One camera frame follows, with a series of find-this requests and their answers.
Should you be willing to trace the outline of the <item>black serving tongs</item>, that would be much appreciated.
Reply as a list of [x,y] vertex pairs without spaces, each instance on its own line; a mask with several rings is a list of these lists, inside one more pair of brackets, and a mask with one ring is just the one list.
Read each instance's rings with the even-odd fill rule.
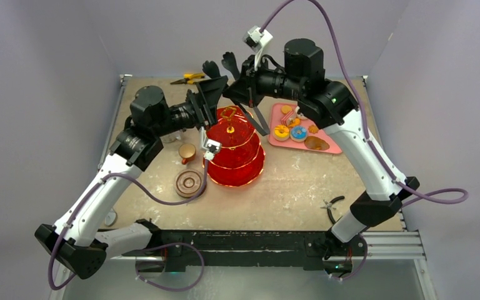
[[[261,136],[267,136],[269,134],[269,126],[262,112],[259,110],[258,104],[255,103],[255,93],[250,83],[251,77],[240,72],[233,52],[225,52],[222,55],[221,64],[234,78],[234,82],[226,87],[222,95],[230,99],[241,109],[245,118],[254,126]],[[259,122],[248,113],[244,106],[250,107],[255,112]]]

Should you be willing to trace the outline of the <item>pink serving tray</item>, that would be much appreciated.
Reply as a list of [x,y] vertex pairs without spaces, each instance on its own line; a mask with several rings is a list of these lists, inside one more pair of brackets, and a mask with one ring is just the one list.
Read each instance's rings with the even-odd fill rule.
[[270,109],[270,134],[272,146],[300,149],[326,154],[341,154],[343,150],[313,121],[295,113],[295,104],[277,102]]

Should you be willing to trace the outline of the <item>red three-tier cake stand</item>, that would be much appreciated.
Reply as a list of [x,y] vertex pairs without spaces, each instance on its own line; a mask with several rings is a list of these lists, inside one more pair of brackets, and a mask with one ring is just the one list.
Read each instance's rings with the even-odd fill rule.
[[206,135],[221,143],[221,150],[209,163],[208,175],[213,182],[240,187],[261,175],[266,152],[255,127],[238,106],[220,107],[217,124]]

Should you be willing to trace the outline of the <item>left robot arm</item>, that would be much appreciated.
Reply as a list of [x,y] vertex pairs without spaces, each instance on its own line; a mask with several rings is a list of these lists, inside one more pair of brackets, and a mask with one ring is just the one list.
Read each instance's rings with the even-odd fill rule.
[[201,137],[204,167],[208,168],[221,145],[206,136],[218,121],[217,106],[228,84],[225,76],[199,81],[185,101],[169,106],[158,86],[139,89],[124,129],[117,135],[105,160],[80,198],[54,224],[42,224],[36,239],[73,276],[90,278],[113,256],[140,250],[147,256],[161,249],[161,238],[139,221],[111,237],[101,237],[99,227],[109,211],[163,149],[162,137],[195,128]]

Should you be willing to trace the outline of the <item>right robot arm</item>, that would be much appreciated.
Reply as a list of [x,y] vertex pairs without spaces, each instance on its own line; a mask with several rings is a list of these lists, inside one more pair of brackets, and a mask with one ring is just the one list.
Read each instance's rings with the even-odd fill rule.
[[349,211],[327,231],[327,256],[341,254],[351,239],[368,228],[393,217],[420,185],[414,176],[405,176],[386,156],[364,124],[366,117],[348,86],[325,78],[324,53],[310,39],[293,39],[284,47],[284,64],[269,64],[262,57],[260,66],[249,56],[238,66],[235,55],[227,52],[222,65],[234,82],[224,97],[235,104],[255,108],[266,96],[297,102],[299,112],[323,130],[343,151],[365,186]]

